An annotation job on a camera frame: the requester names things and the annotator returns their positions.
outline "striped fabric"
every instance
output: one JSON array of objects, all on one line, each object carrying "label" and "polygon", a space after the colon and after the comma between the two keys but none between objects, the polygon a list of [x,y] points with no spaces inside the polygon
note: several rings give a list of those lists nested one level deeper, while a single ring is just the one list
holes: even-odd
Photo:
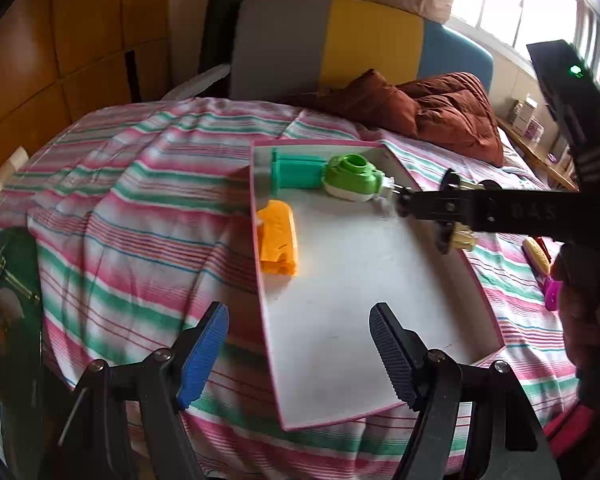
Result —
[{"label": "striped fabric", "polygon": [[[88,361],[142,360],[198,322],[211,301],[230,308],[227,343],[184,423],[200,463],[219,478],[390,478],[415,415],[406,406],[285,433],[276,416],[256,294],[248,164],[254,139],[380,140],[423,189],[449,167],[504,187],[542,184],[416,140],[264,102],[193,99],[94,112],[58,135],[8,182],[0,229],[38,240],[47,362],[74,385]],[[481,235],[469,260],[500,323],[507,360],[541,422],[574,399],[560,322],[521,250],[522,237]],[[557,251],[556,244],[548,243]],[[450,466],[461,461],[463,406]],[[146,452],[138,407],[134,447]]]}]

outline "screw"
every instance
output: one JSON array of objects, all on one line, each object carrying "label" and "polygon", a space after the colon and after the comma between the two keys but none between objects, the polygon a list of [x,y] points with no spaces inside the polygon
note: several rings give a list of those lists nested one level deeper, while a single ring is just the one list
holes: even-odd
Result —
[{"label": "screw", "polygon": [[511,367],[506,361],[496,361],[494,362],[493,367],[501,374],[508,374],[511,371]]},{"label": "screw", "polygon": [[429,361],[439,363],[440,361],[445,360],[445,353],[442,350],[429,350],[427,352],[427,358]]},{"label": "screw", "polygon": [[99,372],[104,368],[105,364],[107,364],[107,362],[104,359],[96,359],[89,363],[89,370],[92,372]]},{"label": "screw", "polygon": [[158,348],[154,352],[154,359],[159,363],[167,362],[169,359],[171,359],[171,350],[168,348]]}]

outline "hand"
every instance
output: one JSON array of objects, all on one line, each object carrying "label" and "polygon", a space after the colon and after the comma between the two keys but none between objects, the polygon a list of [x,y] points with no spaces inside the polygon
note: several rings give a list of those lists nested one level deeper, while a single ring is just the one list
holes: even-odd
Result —
[{"label": "hand", "polygon": [[569,284],[560,255],[554,262],[551,277],[563,282],[558,296],[558,312],[564,330],[567,357],[578,368],[584,368],[600,344],[600,304],[596,307],[595,317],[590,317],[586,298]]}]

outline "wooden panel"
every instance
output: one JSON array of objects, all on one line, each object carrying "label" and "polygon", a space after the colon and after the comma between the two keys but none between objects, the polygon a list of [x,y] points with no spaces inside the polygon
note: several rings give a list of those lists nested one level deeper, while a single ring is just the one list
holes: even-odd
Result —
[{"label": "wooden panel", "polygon": [[159,101],[171,87],[167,40],[136,46],[136,69],[142,101]]},{"label": "wooden panel", "polygon": [[0,167],[18,146],[31,156],[69,124],[62,89],[56,82],[0,122]]},{"label": "wooden panel", "polygon": [[72,121],[99,108],[131,102],[122,52],[96,61],[62,82]]},{"label": "wooden panel", "polygon": [[56,54],[61,74],[122,48],[120,0],[54,0]]},{"label": "wooden panel", "polygon": [[167,0],[122,0],[125,48],[167,37]]},{"label": "wooden panel", "polygon": [[0,120],[58,77],[50,13],[51,0],[15,0],[0,20]]}]

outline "teal plastic toy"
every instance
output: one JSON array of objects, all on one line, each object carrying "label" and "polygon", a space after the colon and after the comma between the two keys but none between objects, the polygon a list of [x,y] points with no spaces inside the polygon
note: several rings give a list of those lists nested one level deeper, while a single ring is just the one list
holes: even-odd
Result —
[{"label": "teal plastic toy", "polygon": [[271,153],[271,194],[278,196],[283,188],[318,189],[326,161],[313,155],[282,155]]},{"label": "teal plastic toy", "polygon": [[386,196],[394,187],[392,177],[357,153],[331,157],[322,183],[327,193],[352,202]]}]

